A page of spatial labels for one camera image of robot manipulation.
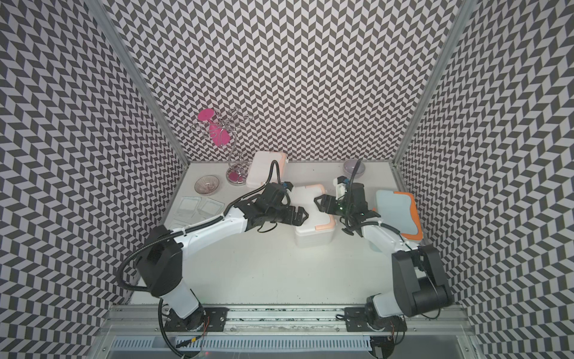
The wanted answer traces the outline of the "white first aid box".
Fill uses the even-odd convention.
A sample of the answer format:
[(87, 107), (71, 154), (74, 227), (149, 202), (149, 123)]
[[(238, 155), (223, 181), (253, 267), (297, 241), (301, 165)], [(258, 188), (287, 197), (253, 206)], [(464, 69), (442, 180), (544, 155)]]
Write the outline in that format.
[(249, 167), (246, 186), (256, 189), (264, 185), (268, 178), (271, 163), (277, 161), (280, 169), (280, 177), (284, 178), (283, 172), (288, 163), (287, 155), (283, 152), (258, 151), (255, 153), (251, 166)]
[(323, 194), (327, 193), (321, 184), (294, 187), (291, 191), (291, 204), (303, 207), (309, 216), (301, 226), (294, 227), (294, 242), (299, 248), (329, 245), (333, 241), (335, 218), (321, 212), (315, 203), (315, 198)]

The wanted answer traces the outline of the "blue first aid kit box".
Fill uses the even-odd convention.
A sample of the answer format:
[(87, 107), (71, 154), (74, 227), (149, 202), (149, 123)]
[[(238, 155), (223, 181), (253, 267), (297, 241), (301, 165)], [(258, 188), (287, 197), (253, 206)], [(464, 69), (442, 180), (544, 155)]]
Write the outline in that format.
[(411, 248), (422, 244), (424, 234), (415, 198), (411, 193), (378, 190), (375, 194), (375, 209), (385, 224), (399, 230)]

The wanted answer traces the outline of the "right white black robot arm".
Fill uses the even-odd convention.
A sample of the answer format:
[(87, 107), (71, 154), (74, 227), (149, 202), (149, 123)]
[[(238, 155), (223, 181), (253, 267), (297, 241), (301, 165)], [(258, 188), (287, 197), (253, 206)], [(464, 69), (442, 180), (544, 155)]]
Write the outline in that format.
[(361, 320), (374, 331), (406, 331), (406, 319), (431, 312), (440, 314), (454, 299), (439, 251), (423, 245), (424, 234), (414, 196), (403, 191), (379, 190), (371, 209), (364, 185), (357, 182), (362, 166), (355, 161), (348, 177), (333, 183), (335, 195), (315, 198), (318, 210), (338, 216), (343, 233), (359, 235), (385, 254), (390, 263), (391, 289), (369, 296)]

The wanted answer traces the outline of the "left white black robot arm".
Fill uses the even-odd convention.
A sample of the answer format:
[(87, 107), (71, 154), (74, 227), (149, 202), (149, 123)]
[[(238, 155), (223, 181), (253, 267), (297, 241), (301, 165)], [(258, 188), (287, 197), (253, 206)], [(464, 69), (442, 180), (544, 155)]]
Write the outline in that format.
[(183, 279), (183, 262), (204, 248), (266, 223), (301, 226), (309, 214), (291, 205), (293, 185), (280, 179), (277, 160), (259, 188), (232, 201), (221, 215), (200, 224), (169, 230), (134, 250), (118, 266), (116, 283), (124, 290), (145, 292), (168, 305), (184, 327), (195, 331), (206, 324), (200, 300)]

